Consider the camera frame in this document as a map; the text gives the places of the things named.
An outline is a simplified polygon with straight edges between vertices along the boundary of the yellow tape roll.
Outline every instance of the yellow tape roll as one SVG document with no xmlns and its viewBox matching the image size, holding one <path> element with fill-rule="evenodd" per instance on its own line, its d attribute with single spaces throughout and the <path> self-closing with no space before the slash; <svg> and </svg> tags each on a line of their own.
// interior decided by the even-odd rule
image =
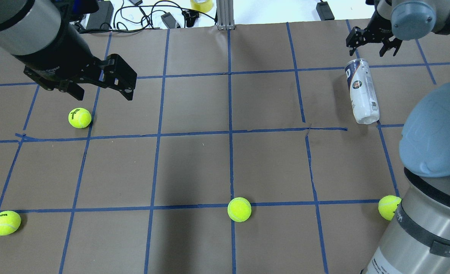
<svg viewBox="0 0 450 274">
<path fill-rule="evenodd" d="M 191 8 L 201 12 L 209 12 L 213 7 L 212 0 L 190 0 Z"/>
</svg>

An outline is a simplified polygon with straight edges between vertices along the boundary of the metal post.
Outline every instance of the metal post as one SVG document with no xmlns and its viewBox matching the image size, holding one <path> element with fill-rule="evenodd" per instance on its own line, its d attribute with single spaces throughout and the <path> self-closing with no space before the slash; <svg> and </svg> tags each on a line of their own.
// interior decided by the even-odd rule
<svg viewBox="0 0 450 274">
<path fill-rule="evenodd" d="M 233 0 L 216 0 L 216 12 L 218 14 L 218 29 L 235 29 L 233 20 Z"/>
</svg>

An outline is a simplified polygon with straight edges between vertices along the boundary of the tennis ball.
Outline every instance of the tennis ball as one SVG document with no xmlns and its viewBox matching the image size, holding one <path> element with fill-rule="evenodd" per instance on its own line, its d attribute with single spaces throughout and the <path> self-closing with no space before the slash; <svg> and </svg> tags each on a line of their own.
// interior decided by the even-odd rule
<svg viewBox="0 0 450 274">
<path fill-rule="evenodd" d="M 75 128 L 85 128 L 91 123 L 91 113 L 84 108 L 75 108 L 68 115 L 68 120 Z"/>
<path fill-rule="evenodd" d="M 390 221 L 394 217 L 397 206 L 401 203 L 401 198 L 388 195 L 378 201 L 378 211 L 384 219 Z"/>
<path fill-rule="evenodd" d="M 247 199 L 237 197 L 228 204 L 228 216 L 235 222 L 246 221 L 252 213 L 252 207 Z"/>
<path fill-rule="evenodd" d="M 0 236 L 14 233 L 20 226 L 20 215 L 13 211 L 0 212 Z"/>
</svg>

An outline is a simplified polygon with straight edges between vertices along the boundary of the gray robot arm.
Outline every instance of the gray robot arm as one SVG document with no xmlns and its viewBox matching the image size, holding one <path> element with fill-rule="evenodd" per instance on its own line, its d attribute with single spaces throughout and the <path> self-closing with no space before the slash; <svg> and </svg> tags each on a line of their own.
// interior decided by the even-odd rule
<svg viewBox="0 0 450 274">
<path fill-rule="evenodd" d="M 380 56 L 390 49 L 395 49 L 395 56 L 403 40 L 430 32 L 450 34 L 450 0 L 366 0 L 366 4 L 374 5 L 375 12 L 365 29 L 355 26 L 348 35 L 350 56 L 368 43 L 383 44 Z"/>
<path fill-rule="evenodd" d="M 90 83 L 132 100 L 137 73 L 118 54 L 104 61 L 94 57 L 69 24 L 96 10 L 95 0 L 0 0 L 0 47 L 23 62 L 25 75 L 46 90 L 82 100 L 78 84 Z"/>
</svg>

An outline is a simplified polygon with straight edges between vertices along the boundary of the can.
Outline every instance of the can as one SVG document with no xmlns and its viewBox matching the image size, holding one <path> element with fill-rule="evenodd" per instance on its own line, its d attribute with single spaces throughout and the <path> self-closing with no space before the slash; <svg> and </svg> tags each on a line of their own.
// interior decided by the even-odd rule
<svg viewBox="0 0 450 274">
<path fill-rule="evenodd" d="M 367 60 L 354 59 L 348 62 L 345 73 L 353 116 L 357 123 L 371 124 L 378 121 L 380 112 Z"/>
</svg>

